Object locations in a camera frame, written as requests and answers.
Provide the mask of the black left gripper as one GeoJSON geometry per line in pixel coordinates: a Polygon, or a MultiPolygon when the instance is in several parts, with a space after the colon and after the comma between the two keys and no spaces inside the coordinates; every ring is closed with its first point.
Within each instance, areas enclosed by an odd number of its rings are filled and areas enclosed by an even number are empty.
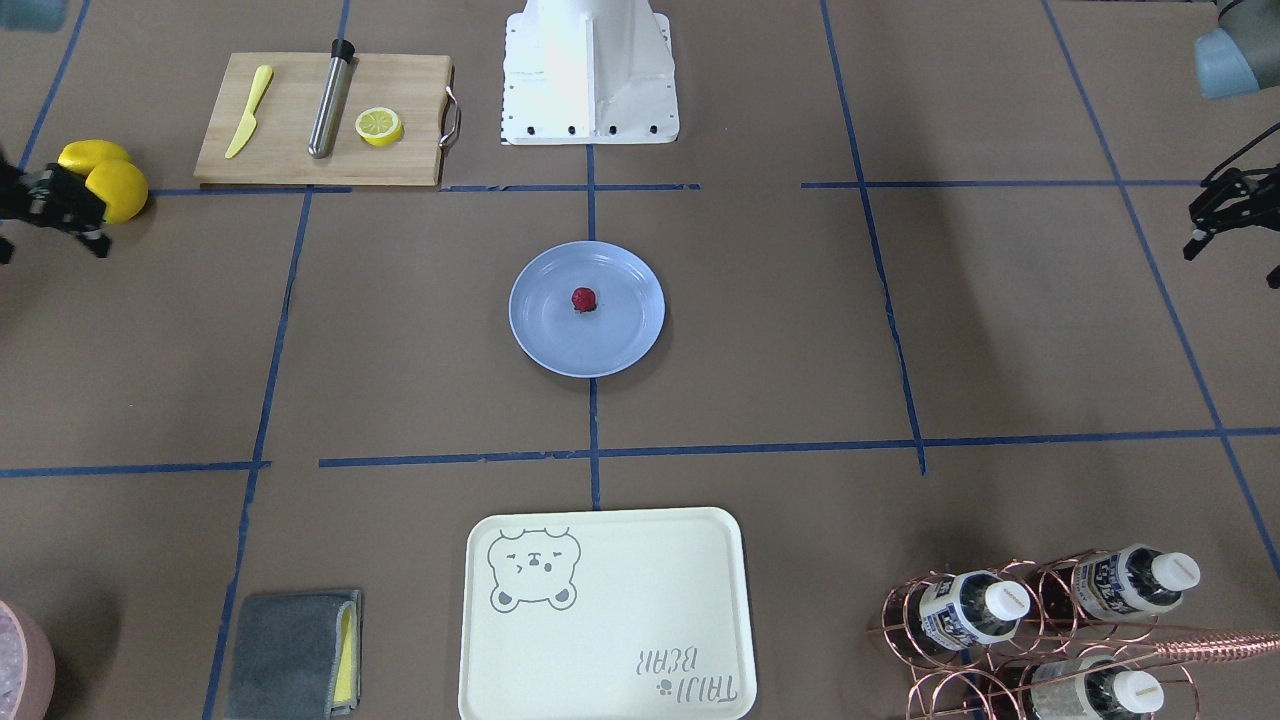
{"type": "MultiPolygon", "coordinates": [[[[1183,258],[1194,261],[1219,233],[1248,227],[1279,232],[1279,167],[1242,170],[1230,167],[1199,183],[1201,192],[1188,211],[1193,225],[1183,258]]],[[[1267,275],[1271,290],[1280,288],[1280,266],[1267,275]]]]}

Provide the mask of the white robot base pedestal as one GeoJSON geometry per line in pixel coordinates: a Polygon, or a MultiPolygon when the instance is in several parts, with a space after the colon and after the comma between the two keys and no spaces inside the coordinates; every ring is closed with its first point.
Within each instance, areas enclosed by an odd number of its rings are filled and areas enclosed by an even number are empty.
{"type": "Polygon", "coordinates": [[[669,18],[648,1],[527,1],[506,18],[500,142],[672,143],[669,18]]]}

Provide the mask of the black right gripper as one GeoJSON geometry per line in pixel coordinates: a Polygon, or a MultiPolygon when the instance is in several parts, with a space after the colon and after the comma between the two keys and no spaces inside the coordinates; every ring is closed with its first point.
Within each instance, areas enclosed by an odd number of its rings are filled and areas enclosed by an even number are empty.
{"type": "MultiPolygon", "coordinates": [[[[76,173],[56,163],[27,172],[1,161],[1,219],[78,234],[92,255],[105,259],[111,240],[102,231],[106,204],[76,173]]],[[[12,263],[15,247],[0,237],[0,264],[12,263]]]]}

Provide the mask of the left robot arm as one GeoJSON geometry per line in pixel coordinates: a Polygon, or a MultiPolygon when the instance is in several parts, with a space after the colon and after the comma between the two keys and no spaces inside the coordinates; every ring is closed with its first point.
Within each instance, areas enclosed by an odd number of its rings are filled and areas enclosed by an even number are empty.
{"type": "MultiPolygon", "coordinates": [[[[1216,1],[1216,26],[1196,40],[1196,73],[1208,100],[1239,97],[1279,83],[1279,3],[1216,1]]],[[[1279,168],[1236,163],[1277,136],[1277,123],[1220,161],[1199,182],[1189,204],[1190,238],[1183,247],[1196,260],[1221,233],[1244,228],[1279,231],[1279,168]]]]}

